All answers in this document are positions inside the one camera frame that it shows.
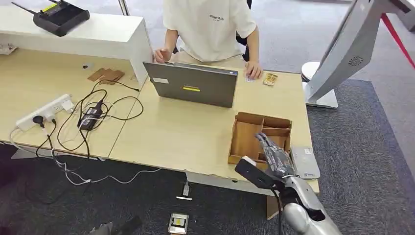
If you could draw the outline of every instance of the cardboard pieces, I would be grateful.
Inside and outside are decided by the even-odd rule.
[[[96,72],[94,72],[91,76],[88,77],[90,81],[100,80],[99,84],[115,84],[120,78],[124,76],[124,72],[120,70],[113,71],[112,69],[104,69],[100,68]]]
[[[124,74],[125,74],[124,72],[119,71],[119,70],[115,70],[115,71],[111,70],[110,72],[106,72],[102,77],[99,78],[99,80],[101,81],[99,84],[113,85],[122,76],[124,76]]]
[[[255,135],[263,132],[289,153],[291,126],[292,122],[287,119],[239,112],[233,123],[228,163],[237,164],[243,156],[248,156],[258,168],[265,170],[268,165]]]

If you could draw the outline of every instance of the cardboard box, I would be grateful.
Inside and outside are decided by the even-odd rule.
[[[237,164],[243,156],[248,156],[257,163],[258,168],[266,169],[264,151],[255,135],[263,132],[289,153],[291,126],[292,122],[288,119],[239,112],[233,123],[228,163]]]

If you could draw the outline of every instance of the laptop lid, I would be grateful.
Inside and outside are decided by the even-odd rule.
[[[232,107],[237,71],[180,63],[143,64],[159,96]]]

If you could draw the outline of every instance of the person's hand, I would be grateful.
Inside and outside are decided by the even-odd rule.
[[[170,60],[172,52],[167,48],[161,48],[154,51],[154,62],[164,63]]]
[[[264,73],[264,70],[259,65],[258,61],[248,61],[246,62],[245,67],[246,77],[249,77],[250,79],[260,79]]]

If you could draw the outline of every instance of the dark carpet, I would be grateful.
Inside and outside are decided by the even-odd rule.
[[[308,108],[314,151],[322,176],[320,199],[340,230],[351,235],[415,234],[415,184],[370,82],[348,80],[337,89],[339,109]],[[50,160],[9,160],[1,146],[0,164],[16,179],[0,188],[0,226],[19,235],[82,235],[101,223],[122,225],[139,215],[135,234],[167,234],[172,212],[190,215],[190,235],[277,234],[267,221],[265,196],[191,185],[193,201],[175,197],[184,173],[143,173],[132,183],[106,180],[72,186]],[[70,158],[84,163],[80,173],[128,180],[140,165]],[[43,205],[56,198],[57,202]],[[293,234],[283,223],[284,234]]]

